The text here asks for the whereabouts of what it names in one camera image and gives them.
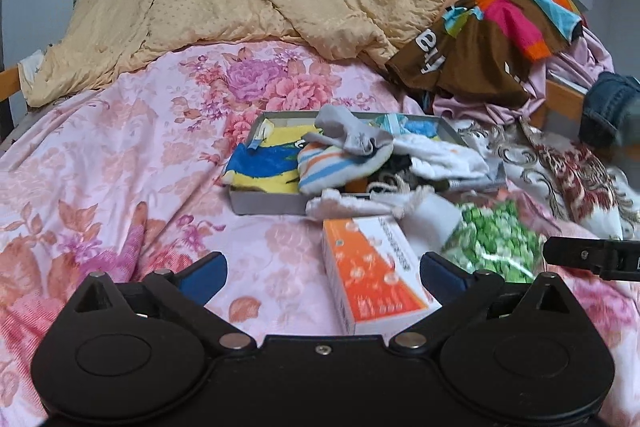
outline pink stripe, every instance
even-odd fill
[[[513,42],[523,54],[530,46],[544,41],[538,27],[524,16],[510,0],[495,0],[484,10],[484,18],[495,22],[504,35]]]

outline silver bolt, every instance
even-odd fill
[[[332,351],[331,346],[325,346],[323,344],[316,346],[316,353],[318,355],[329,355]]]
[[[427,343],[427,338],[415,331],[407,331],[396,335],[396,344],[398,346],[406,347],[407,349],[418,349]]]
[[[226,349],[244,349],[251,344],[251,337],[245,333],[227,333],[220,337],[219,342]]]

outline floral bed sheet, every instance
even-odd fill
[[[320,226],[236,216],[218,179],[261,111],[333,103],[419,112],[391,89],[359,61],[327,63],[302,46],[211,44],[167,54],[50,111],[0,158],[0,427],[43,420],[31,357],[95,270],[137,280],[221,250],[229,273],[207,305],[213,312],[259,342],[267,333],[338,334]],[[576,230],[584,232],[572,225],[567,234]],[[638,290],[562,275],[618,365],[605,415],[640,426]]]

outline blue jeans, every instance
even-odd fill
[[[630,145],[640,129],[640,82],[632,76],[601,73],[584,97],[580,140],[595,148]]]

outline black clip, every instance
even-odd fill
[[[542,255],[549,264],[588,270],[607,281],[640,282],[640,241],[550,237]]]

